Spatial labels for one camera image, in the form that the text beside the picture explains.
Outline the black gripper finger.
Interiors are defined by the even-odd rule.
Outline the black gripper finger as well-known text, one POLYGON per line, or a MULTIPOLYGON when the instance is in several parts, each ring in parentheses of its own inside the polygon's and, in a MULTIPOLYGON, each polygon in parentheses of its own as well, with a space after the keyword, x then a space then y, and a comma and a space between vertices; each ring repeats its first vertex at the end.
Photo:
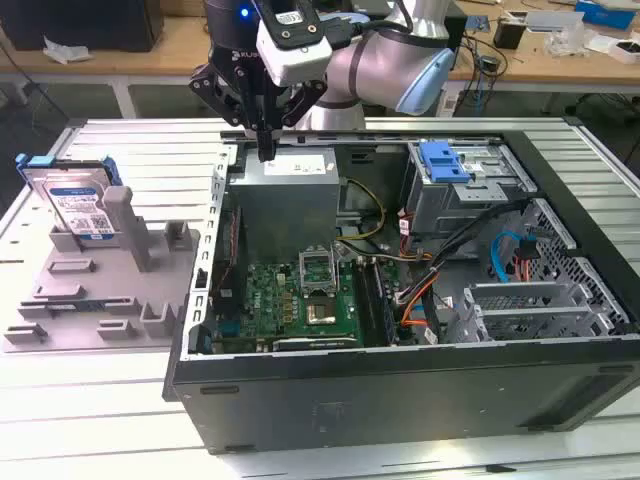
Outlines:
POLYGON ((262 80, 248 66, 216 66, 209 62, 196 68, 189 88, 231 126, 242 126, 252 138, 260 161, 269 160, 269 128, 256 81, 262 80))
POLYGON ((316 104, 326 90, 325 80, 308 80, 298 87, 278 87, 273 84, 269 86, 269 160, 273 160, 275 157, 280 131, 284 127, 293 127, 316 104))

